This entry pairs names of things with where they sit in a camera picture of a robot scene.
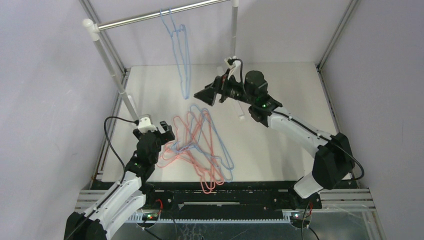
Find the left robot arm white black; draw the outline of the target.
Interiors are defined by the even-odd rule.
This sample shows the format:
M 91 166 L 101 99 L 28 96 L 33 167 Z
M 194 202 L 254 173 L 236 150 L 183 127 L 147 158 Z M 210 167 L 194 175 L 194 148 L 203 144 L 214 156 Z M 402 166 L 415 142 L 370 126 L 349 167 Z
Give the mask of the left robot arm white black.
M 142 207 L 156 203 L 153 185 L 147 181 L 155 171 L 162 146 L 175 140 L 172 126 L 160 122 L 164 132 L 148 117 L 137 121 L 133 134 L 136 150 L 125 165 L 123 175 L 106 193 L 83 212 L 73 212 L 66 221 L 66 240 L 110 240 L 128 218 Z

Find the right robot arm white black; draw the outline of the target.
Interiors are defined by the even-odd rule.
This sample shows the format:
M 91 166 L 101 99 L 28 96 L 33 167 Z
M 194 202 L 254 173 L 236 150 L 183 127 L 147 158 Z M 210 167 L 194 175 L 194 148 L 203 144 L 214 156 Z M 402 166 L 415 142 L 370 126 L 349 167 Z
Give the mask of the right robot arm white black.
M 302 208 L 311 195 L 333 189 L 355 167 L 347 136 L 319 130 L 293 116 L 269 95 L 268 82 L 261 71 L 251 70 L 241 81 L 226 72 L 193 96 L 213 106 L 217 95 L 220 95 L 220 103 L 231 98 L 249 104 L 249 114 L 256 122 L 282 132 L 313 157 L 311 173 L 301 177 L 290 189 L 289 203 L 293 207 Z

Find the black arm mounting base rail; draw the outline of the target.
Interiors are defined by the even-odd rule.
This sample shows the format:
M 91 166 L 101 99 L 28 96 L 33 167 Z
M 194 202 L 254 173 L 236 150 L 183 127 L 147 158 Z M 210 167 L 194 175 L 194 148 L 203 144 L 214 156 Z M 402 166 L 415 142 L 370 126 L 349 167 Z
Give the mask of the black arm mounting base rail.
M 293 181 L 230 182 L 204 193 L 198 182 L 153 182 L 143 210 L 162 210 L 163 218 L 179 221 L 282 220 L 285 212 L 340 211 L 356 208 L 364 192 L 342 181 L 335 189 L 297 199 Z

